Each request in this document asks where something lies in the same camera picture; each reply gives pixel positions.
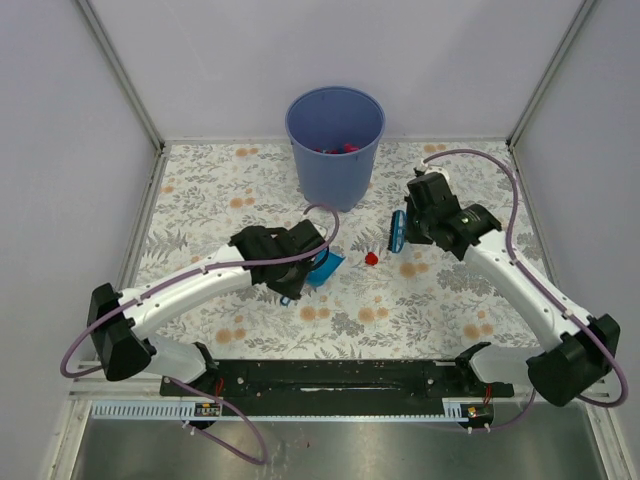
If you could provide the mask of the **blue hand brush black bristles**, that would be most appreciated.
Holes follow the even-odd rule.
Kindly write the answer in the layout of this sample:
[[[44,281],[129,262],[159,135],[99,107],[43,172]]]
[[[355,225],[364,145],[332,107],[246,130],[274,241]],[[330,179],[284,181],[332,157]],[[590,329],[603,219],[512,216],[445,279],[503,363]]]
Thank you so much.
[[[398,254],[402,251],[406,241],[407,214],[403,210],[396,210],[391,217],[389,241],[387,249]]]

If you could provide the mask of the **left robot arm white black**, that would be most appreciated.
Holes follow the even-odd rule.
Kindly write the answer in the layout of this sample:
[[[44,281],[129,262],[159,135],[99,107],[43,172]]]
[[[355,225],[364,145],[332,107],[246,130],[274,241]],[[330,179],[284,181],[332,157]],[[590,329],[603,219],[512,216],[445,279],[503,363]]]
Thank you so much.
[[[87,323],[107,380],[129,379],[143,371],[176,377],[192,393],[205,395],[217,382],[213,359],[201,344],[184,344],[157,330],[208,300],[257,284],[289,299],[323,259],[325,228],[305,219],[291,228],[249,226],[191,268],[143,287],[118,292],[95,288]]]

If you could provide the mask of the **red paper scrap far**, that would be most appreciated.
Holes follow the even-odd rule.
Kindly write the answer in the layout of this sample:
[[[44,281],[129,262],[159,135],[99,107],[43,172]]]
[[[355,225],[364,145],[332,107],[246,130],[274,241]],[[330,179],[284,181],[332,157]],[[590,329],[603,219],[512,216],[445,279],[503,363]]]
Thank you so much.
[[[377,257],[376,254],[374,254],[373,252],[369,252],[366,256],[365,256],[365,263],[367,265],[371,265],[374,266],[379,262],[379,259]]]

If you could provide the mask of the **scraps inside bin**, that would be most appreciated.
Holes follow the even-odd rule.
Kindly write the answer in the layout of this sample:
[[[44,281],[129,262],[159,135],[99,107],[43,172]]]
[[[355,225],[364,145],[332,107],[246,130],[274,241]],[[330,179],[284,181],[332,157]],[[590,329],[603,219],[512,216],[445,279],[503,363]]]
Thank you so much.
[[[357,152],[359,150],[360,150],[360,148],[358,146],[350,144],[350,143],[343,144],[341,147],[334,148],[334,149],[321,149],[321,148],[315,148],[314,149],[314,151],[317,152],[317,153],[322,153],[322,154],[327,154],[327,155],[350,154],[350,153],[353,153],[353,152]]]

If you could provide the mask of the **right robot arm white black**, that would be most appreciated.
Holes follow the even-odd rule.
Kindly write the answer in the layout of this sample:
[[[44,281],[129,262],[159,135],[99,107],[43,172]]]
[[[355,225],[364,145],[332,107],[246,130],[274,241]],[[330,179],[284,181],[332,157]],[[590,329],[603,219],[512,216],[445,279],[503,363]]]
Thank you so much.
[[[591,315],[562,294],[509,246],[499,221],[483,206],[460,206],[446,175],[418,172],[407,184],[405,239],[434,244],[488,280],[534,333],[536,348],[484,345],[466,351],[455,371],[469,396],[490,383],[527,385],[562,407],[613,368],[620,337],[608,314]]]

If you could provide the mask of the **blue plastic dustpan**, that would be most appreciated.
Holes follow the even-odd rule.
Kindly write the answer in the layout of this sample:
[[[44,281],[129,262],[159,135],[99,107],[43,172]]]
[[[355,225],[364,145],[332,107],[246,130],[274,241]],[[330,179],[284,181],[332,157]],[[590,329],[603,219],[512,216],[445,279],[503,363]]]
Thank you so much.
[[[284,293],[280,304],[288,306],[299,299],[304,286],[317,289],[323,286],[337,271],[345,258],[330,250],[329,247],[313,257],[298,262],[284,277]]]

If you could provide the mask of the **blue plastic waste bin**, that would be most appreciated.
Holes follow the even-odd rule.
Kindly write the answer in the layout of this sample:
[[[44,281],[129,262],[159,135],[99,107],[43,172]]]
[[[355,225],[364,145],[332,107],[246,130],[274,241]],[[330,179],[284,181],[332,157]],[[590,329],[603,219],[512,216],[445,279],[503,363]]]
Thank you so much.
[[[361,90],[328,86],[295,99],[285,114],[285,128],[305,199],[352,210],[369,187],[385,123],[381,105]],[[314,151],[346,143],[360,150],[343,155]]]

